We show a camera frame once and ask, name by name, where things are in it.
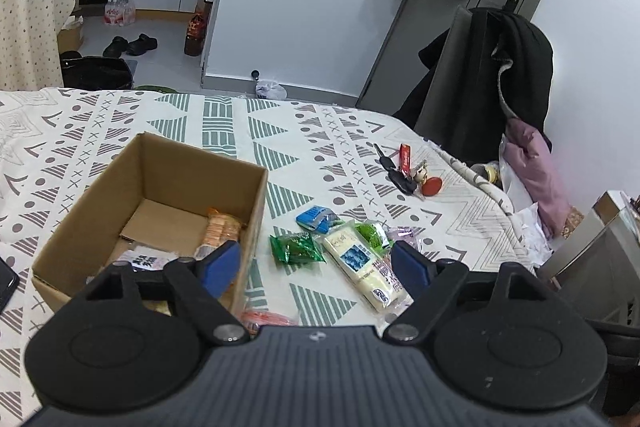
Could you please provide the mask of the cream long snack packet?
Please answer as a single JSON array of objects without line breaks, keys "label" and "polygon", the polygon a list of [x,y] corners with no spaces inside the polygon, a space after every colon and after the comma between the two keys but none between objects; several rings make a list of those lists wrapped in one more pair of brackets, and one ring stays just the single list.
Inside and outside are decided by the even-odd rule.
[{"label": "cream long snack packet", "polygon": [[408,297],[390,264],[372,251],[352,222],[331,229],[322,244],[376,312],[390,312]]}]

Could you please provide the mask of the light green snack packet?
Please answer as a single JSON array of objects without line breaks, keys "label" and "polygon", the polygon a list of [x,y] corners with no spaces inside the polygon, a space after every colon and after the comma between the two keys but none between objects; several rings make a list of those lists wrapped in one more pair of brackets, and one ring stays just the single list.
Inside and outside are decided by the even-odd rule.
[{"label": "light green snack packet", "polygon": [[383,258],[390,250],[390,239],[386,235],[383,225],[378,222],[356,222],[355,230],[364,240],[364,243],[378,257]]}]

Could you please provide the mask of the orange bread snack packet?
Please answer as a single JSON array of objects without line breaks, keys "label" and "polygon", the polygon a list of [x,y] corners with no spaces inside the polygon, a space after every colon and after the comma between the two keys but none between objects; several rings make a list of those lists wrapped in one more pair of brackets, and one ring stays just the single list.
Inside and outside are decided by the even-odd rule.
[{"label": "orange bread snack packet", "polygon": [[241,322],[250,332],[250,335],[256,336],[264,326],[297,326],[297,317],[288,317],[277,312],[269,310],[245,310],[241,314]]}]

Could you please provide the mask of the dark green snack packet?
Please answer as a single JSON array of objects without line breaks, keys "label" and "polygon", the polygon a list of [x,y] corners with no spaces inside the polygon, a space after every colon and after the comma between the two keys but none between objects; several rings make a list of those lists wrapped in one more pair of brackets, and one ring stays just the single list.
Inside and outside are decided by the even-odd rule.
[{"label": "dark green snack packet", "polygon": [[320,246],[308,232],[270,236],[273,258],[284,265],[308,265],[323,262]]}]

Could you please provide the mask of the purple snack packet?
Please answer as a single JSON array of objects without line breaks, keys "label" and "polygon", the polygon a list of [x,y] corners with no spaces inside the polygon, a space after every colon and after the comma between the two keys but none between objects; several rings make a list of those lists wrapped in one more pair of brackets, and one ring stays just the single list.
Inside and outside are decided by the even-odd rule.
[{"label": "purple snack packet", "polygon": [[397,242],[405,242],[416,251],[421,251],[416,231],[411,227],[391,227],[386,229],[386,236],[390,241],[390,245],[394,246]]}]

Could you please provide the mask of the orange cracker packet in box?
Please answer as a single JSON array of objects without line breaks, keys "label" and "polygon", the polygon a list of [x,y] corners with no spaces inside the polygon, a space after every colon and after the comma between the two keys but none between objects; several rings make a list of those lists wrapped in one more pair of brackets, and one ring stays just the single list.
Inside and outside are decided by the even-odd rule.
[{"label": "orange cracker packet in box", "polygon": [[228,241],[239,242],[244,223],[237,217],[209,208],[207,227],[201,245],[195,251],[194,258],[202,260]]}]

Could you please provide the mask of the brown cardboard box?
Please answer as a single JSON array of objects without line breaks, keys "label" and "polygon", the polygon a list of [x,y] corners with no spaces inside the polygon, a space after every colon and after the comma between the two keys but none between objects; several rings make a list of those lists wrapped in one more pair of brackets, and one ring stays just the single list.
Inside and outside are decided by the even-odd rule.
[{"label": "brown cardboard box", "polygon": [[241,222],[241,261],[221,298],[233,314],[245,305],[250,262],[264,215],[268,171],[249,162],[141,133],[90,184],[32,265],[32,283],[58,311],[122,254],[129,242],[193,256],[208,210]]}]

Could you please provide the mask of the black car key bunch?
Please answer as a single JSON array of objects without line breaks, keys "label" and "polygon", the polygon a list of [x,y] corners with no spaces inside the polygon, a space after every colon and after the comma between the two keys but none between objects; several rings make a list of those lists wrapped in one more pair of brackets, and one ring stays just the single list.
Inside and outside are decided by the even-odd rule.
[{"label": "black car key bunch", "polygon": [[378,160],[380,165],[387,172],[388,179],[392,182],[402,194],[411,195],[416,191],[416,181],[410,176],[407,176],[399,168],[396,167],[392,158],[386,156],[382,150],[375,144],[376,153],[378,153]]}]

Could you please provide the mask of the blue snack packet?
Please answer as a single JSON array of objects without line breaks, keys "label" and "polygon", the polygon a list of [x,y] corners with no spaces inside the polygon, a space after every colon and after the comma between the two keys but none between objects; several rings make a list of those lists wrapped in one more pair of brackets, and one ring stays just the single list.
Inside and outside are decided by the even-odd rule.
[{"label": "blue snack packet", "polygon": [[317,234],[326,234],[343,223],[332,209],[322,206],[308,208],[295,221],[302,229]]}]

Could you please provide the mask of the patterned white bed blanket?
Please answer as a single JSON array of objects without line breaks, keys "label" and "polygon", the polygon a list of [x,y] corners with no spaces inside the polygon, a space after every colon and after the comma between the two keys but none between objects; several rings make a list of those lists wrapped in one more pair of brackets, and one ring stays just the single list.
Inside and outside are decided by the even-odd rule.
[{"label": "patterned white bed blanket", "polygon": [[[421,253],[495,271],[526,254],[506,194],[398,120],[340,106],[228,95],[43,89],[1,95],[1,256],[20,278],[1,315],[1,421],[38,407],[24,369],[27,341],[51,315],[32,283],[40,249],[137,134],[154,132],[269,173],[264,219],[245,287],[246,307],[302,325],[381,325],[334,262],[277,265],[269,237],[293,233],[312,206],[346,221],[411,227]],[[375,144],[412,178],[422,160],[442,179],[432,197],[402,194]]]}]

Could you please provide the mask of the pink purple jacket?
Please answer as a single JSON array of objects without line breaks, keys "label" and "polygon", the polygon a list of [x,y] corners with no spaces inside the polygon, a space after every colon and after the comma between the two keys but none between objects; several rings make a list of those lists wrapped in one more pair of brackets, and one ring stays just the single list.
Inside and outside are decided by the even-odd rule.
[{"label": "pink purple jacket", "polygon": [[539,217],[550,236],[560,236],[572,206],[542,134],[521,119],[509,118],[502,157],[538,204]]}]

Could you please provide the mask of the black phone on bed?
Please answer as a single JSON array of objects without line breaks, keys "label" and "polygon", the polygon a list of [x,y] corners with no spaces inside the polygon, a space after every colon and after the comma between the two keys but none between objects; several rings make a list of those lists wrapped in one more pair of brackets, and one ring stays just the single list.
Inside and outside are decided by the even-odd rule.
[{"label": "black phone on bed", "polygon": [[0,312],[6,309],[19,283],[20,278],[14,270],[4,260],[0,260]]}]

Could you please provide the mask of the grey chair with black coat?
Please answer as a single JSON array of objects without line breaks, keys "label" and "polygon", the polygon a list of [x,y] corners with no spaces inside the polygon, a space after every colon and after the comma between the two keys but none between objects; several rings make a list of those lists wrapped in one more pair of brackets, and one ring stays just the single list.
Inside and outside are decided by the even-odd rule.
[{"label": "grey chair with black coat", "polygon": [[521,15],[462,12],[419,52],[426,75],[393,115],[467,164],[497,158],[508,120],[544,133],[553,77],[547,36]]}]

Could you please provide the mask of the black bag on floor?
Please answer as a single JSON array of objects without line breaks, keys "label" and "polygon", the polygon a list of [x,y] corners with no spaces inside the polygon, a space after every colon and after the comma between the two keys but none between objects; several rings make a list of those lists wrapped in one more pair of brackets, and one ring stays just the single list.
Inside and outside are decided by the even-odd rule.
[{"label": "black bag on floor", "polygon": [[77,51],[60,54],[65,88],[86,91],[130,90],[134,76],[122,58],[82,56]]}]

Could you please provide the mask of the dark oil bottle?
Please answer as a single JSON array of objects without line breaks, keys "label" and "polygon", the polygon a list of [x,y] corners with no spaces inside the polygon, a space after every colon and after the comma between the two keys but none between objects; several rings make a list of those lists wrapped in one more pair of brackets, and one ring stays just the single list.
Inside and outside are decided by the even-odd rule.
[{"label": "dark oil bottle", "polygon": [[207,18],[203,12],[196,12],[186,28],[183,52],[189,56],[199,56],[204,48]]}]

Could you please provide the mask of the black shoes pair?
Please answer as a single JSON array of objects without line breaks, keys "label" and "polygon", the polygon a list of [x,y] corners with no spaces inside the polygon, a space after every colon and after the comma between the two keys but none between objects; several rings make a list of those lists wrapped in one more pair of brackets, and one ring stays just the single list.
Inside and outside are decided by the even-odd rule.
[{"label": "black shoes pair", "polygon": [[141,56],[157,49],[157,40],[145,34],[140,34],[137,39],[128,41],[124,37],[116,36],[103,50],[102,56],[107,58],[119,58],[122,54],[129,56]]}]

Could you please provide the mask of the small cardboard box on floor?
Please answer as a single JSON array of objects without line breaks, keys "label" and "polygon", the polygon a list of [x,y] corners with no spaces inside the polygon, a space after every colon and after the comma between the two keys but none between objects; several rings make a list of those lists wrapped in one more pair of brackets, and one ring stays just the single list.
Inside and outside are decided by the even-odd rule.
[{"label": "small cardboard box on floor", "polygon": [[84,18],[70,16],[58,33],[58,52],[78,51],[84,42]]}]

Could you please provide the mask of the water bottle pack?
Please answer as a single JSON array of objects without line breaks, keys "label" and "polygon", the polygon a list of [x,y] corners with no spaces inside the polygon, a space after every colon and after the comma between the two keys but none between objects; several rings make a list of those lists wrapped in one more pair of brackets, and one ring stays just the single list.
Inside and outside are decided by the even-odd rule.
[{"label": "water bottle pack", "polygon": [[107,0],[103,20],[108,26],[131,25],[136,21],[136,7],[131,0]]}]

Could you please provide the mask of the dotted cream tablecloth table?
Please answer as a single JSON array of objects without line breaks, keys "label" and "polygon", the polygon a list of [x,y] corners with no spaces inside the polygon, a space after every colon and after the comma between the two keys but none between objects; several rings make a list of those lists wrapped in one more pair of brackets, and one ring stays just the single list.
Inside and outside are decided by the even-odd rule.
[{"label": "dotted cream tablecloth table", "polygon": [[76,0],[1,0],[3,91],[62,86],[58,33],[75,5]]}]

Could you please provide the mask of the red round figurine keychain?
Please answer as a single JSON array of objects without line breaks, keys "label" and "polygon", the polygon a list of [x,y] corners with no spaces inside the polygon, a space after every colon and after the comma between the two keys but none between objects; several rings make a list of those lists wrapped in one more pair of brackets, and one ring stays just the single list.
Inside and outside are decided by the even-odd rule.
[{"label": "red round figurine keychain", "polygon": [[420,164],[413,169],[412,179],[416,182],[416,194],[422,197],[435,196],[442,189],[442,179],[440,179],[439,176],[433,176],[428,171],[425,160],[422,160]]}]

